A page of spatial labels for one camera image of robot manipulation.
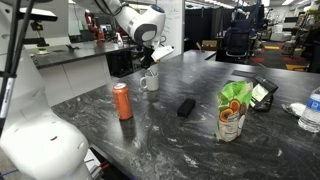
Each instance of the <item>food pouch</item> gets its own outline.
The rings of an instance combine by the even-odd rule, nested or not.
[[[252,83],[238,81],[225,85],[217,94],[219,102],[219,132],[229,142],[241,134],[242,125],[252,96]]]

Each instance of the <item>plastic bottle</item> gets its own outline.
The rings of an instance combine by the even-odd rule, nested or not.
[[[320,87],[312,91],[307,107],[302,113],[299,126],[310,132],[320,131]]]

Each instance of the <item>marble countertop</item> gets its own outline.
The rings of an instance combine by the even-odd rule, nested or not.
[[[306,103],[320,75],[205,61],[208,52],[188,51],[159,64],[160,89],[140,90],[139,71],[52,107],[78,127],[108,160],[135,179],[317,179],[320,137],[298,126],[281,104]],[[256,73],[279,86],[268,113],[249,109],[242,135],[230,143],[216,137],[216,94],[224,84]],[[112,87],[127,83],[134,118],[119,121]],[[176,110],[196,100],[188,118]]]
[[[83,42],[71,44],[71,46],[79,49],[69,50],[67,46],[60,45],[47,47],[49,54],[37,54],[38,49],[26,49],[24,51],[28,54],[35,54],[37,59],[35,65],[38,69],[42,69],[136,47],[136,45],[127,44],[119,47],[116,43],[111,42]]]

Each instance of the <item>white mug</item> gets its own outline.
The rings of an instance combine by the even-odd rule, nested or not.
[[[159,75],[156,73],[154,76],[150,72],[145,74],[145,77],[140,79],[140,86],[148,91],[156,91],[159,89]]]

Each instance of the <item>aluminum can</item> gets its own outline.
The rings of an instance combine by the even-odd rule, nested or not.
[[[132,114],[132,107],[129,98],[129,88],[125,83],[118,83],[113,86],[112,94],[114,98],[114,103],[118,111],[120,120],[130,119]]]

